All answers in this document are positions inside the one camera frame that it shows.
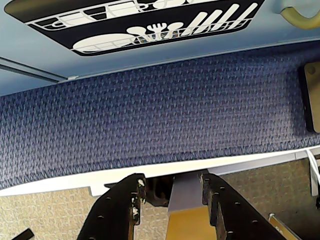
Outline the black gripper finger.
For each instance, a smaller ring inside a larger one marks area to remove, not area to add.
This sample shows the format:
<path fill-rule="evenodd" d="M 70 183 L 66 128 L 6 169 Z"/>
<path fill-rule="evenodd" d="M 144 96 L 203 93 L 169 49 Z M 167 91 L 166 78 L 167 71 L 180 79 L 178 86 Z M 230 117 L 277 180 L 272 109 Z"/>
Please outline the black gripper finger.
<path fill-rule="evenodd" d="M 203 173 L 202 204 L 218 240 L 282 240 L 283 236 L 218 175 Z"/>
<path fill-rule="evenodd" d="M 132 240 L 146 200 L 143 173 L 131 174 L 99 197 L 89 211 L 78 240 Z"/>

